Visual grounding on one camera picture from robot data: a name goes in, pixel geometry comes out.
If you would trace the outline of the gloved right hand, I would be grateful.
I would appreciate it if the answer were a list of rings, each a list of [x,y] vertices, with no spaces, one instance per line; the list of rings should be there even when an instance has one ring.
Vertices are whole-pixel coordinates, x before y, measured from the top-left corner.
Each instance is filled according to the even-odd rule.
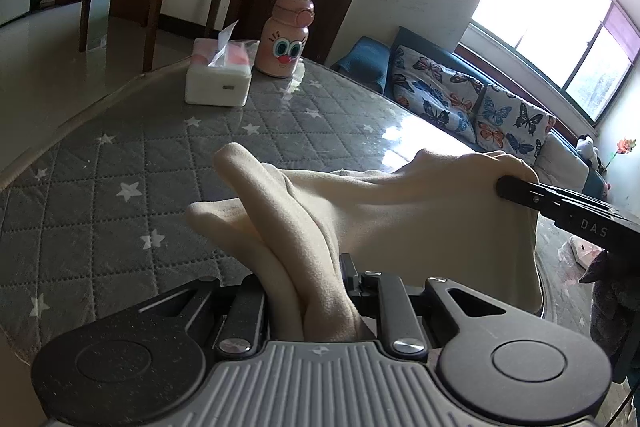
[[[608,251],[600,251],[579,282],[592,284],[590,336],[614,358],[639,312],[639,273]]]

